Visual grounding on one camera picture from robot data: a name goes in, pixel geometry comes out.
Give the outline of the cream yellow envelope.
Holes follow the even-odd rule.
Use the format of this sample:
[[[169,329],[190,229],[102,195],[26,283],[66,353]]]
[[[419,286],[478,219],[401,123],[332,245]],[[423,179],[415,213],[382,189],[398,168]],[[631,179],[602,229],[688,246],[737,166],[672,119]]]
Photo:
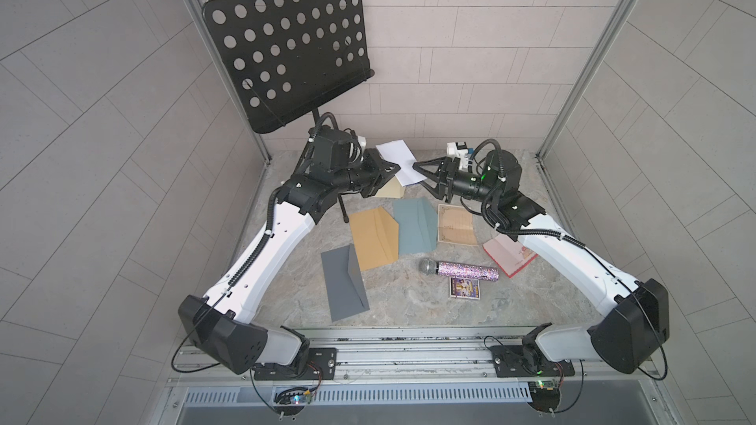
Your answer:
[[[393,177],[382,188],[380,188],[376,192],[375,198],[401,199],[403,198],[403,196],[405,196],[405,192],[406,192],[406,189],[400,183],[398,178]]]

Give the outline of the blue bordered white letter paper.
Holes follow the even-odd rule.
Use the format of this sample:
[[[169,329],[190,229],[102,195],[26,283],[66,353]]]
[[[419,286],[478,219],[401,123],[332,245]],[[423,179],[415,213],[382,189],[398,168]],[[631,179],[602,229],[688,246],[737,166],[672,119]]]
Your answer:
[[[426,179],[424,175],[413,168],[417,160],[404,140],[377,145],[376,149],[378,149],[384,161],[399,165],[400,170],[397,172],[396,178],[403,187],[415,185]]]

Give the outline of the light blue envelope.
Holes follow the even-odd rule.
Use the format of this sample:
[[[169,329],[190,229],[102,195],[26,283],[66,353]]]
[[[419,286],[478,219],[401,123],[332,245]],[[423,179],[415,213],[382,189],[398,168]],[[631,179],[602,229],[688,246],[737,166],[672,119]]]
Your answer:
[[[399,224],[400,256],[431,253],[436,249],[438,216],[429,200],[395,200],[393,217]]]

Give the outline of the tan kraft envelope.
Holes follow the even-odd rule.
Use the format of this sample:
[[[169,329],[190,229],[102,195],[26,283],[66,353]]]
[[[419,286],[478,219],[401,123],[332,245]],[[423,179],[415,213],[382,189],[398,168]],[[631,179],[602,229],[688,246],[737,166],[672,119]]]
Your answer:
[[[350,230],[363,272],[398,261],[399,224],[384,208],[352,214]]]

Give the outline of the pink white letter paper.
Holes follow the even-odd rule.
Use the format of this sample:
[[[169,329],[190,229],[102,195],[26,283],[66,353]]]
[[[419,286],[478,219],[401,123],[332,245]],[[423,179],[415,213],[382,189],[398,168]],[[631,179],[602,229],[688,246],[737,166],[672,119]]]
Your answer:
[[[486,241],[482,244],[482,249],[509,279],[515,277],[537,258],[533,250],[504,234]]]

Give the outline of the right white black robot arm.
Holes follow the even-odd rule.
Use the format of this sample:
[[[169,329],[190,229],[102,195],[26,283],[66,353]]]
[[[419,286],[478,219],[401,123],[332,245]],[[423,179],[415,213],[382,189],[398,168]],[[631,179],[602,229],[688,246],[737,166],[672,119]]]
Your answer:
[[[654,279],[643,283],[614,267],[564,230],[544,207],[520,190],[522,167],[515,155],[488,139],[458,155],[417,161],[422,186],[435,198],[476,201],[478,215],[497,233],[520,242],[571,281],[602,315],[596,325],[542,324],[523,337],[523,358],[532,372],[543,362],[602,360],[632,374],[669,339],[669,293]]]

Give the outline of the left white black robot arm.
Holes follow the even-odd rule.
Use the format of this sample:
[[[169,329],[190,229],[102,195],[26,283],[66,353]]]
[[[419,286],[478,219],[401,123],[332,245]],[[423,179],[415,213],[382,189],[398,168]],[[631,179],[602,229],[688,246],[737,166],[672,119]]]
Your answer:
[[[295,247],[346,195],[374,196],[401,167],[386,161],[352,129],[324,113],[308,132],[289,179],[267,202],[266,221],[232,267],[201,296],[189,295],[178,316],[185,344],[236,374],[258,367],[296,378],[308,368],[310,342],[292,329],[254,324],[270,283]]]

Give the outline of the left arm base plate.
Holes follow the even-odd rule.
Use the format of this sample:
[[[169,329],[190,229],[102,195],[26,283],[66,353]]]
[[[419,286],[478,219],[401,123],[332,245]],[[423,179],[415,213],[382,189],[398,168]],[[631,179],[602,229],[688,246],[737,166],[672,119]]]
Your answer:
[[[274,363],[256,364],[253,367],[256,381],[333,380],[337,364],[336,348],[308,348],[302,351],[291,365]]]

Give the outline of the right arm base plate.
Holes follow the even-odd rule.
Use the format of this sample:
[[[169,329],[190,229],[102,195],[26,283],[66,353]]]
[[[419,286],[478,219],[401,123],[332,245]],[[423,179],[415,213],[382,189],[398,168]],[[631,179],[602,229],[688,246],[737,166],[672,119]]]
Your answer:
[[[488,346],[497,378],[557,378],[576,375],[572,362],[554,363],[543,360],[537,366],[529,366],[523,356],[523,346]]]

